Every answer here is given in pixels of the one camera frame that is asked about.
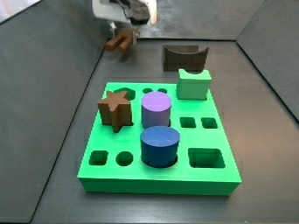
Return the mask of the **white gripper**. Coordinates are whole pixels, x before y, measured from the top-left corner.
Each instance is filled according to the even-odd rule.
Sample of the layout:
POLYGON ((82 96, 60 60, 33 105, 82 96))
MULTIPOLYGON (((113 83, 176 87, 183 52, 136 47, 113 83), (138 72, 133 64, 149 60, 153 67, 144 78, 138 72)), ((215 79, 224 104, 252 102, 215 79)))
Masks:
POLYGON ((97 18, 128 23, 156 23, 156 0, 92 0, 92 11, 97 18))

